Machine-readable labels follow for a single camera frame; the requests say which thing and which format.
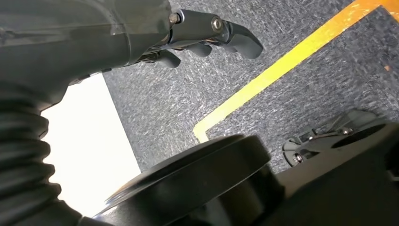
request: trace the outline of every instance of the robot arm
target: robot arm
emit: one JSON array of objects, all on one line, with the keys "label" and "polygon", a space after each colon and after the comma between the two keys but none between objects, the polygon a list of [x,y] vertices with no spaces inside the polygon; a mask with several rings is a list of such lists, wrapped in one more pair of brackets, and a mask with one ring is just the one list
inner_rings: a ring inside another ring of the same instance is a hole
[{"label": "robot arm", "polygon": [[207,56],[210,45],[247,58],[263,47],[246,28],[217,15],[179,10],[167,0],[0,2],[0,225],[103,225],[58,200],[54,167],[42,160],[48,121],[69,85],[138,62],[180,60],[167,49]]}]

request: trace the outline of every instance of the white wall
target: white wall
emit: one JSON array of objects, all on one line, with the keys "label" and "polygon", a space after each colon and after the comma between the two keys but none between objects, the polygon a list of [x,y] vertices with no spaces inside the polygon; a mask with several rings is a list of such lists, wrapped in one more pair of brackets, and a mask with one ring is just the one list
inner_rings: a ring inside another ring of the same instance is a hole
[{"label": "white wall", "polygon": [[140,173],[102,74],[69,87],[63,101],[42,114],[50,121],[45,160],[59,198],[92,217],[103,201]]}]

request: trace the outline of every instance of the gray carpet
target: gray carpet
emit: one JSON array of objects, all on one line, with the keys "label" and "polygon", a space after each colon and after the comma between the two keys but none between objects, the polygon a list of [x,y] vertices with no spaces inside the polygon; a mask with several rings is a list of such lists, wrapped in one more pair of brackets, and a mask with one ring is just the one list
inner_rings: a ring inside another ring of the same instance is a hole
[{"label": "gray carpet", "polygon": [[[177,69],[139,64],[106,73],[141,170],[198,144],[192,129],[351,0],[174,1],[249,28],[265,47],[256,60],[215,48],[179,52]],[[257,134],[275,172],[288,167],[280,147],[301,128],[351,108],[399,119],[399,24],[383,8],[346,30],[208,131],[210,138]]]}]

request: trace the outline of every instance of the yellow tape line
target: yellow tape line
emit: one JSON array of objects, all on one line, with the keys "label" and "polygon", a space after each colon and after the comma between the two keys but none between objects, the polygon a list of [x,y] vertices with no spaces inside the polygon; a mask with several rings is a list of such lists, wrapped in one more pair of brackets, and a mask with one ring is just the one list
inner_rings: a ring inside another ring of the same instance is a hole
[{"label": "yellow tape line", "polygon": [[224,120],[229,114],[243,106],[247,101],[262,92],[266,87],[281,78],[381,4],[389,6],[391,15],[397,16],[396,12],[399,12],[399,10],[396,11],[395,7],[398,4],[396,1],[398,0],[356,0],[348,5],[291,51],[286,53],[271,67],[266,69],[266,71],[207,115],[194,127],[193,132],[195,136],[201,143],[208,141],[209,139],[206,135],[208,129]]},{"label": "yellow tape line", "polygon": [[385,0],[382,6],[384,6],[388,13],[399,23],[399,0]]}]

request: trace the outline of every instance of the black circular disc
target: black circular disc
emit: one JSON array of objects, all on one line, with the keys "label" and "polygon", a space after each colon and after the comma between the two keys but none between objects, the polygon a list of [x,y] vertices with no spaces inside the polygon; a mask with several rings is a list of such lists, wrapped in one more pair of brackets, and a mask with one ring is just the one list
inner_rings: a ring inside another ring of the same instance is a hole
[{"label": "black circular disc", "polygon": [[[279,195],[264,193],[277,190],[282,194],[283,188],[269,171],[269,160],[261,141],[255,136],[232,136],[206,142],[128,182],[107,200],[106,209],[96,218],[119,226],[135,223],[140,226],[170,225],[199,207],[210,205],[216,197],[234,190],[233,187],[250,187],[264,201],[274,200]],[[224,201],[228,200],[226,195],[223,197]],[[243,207],[240,202],[235,206]]]}]

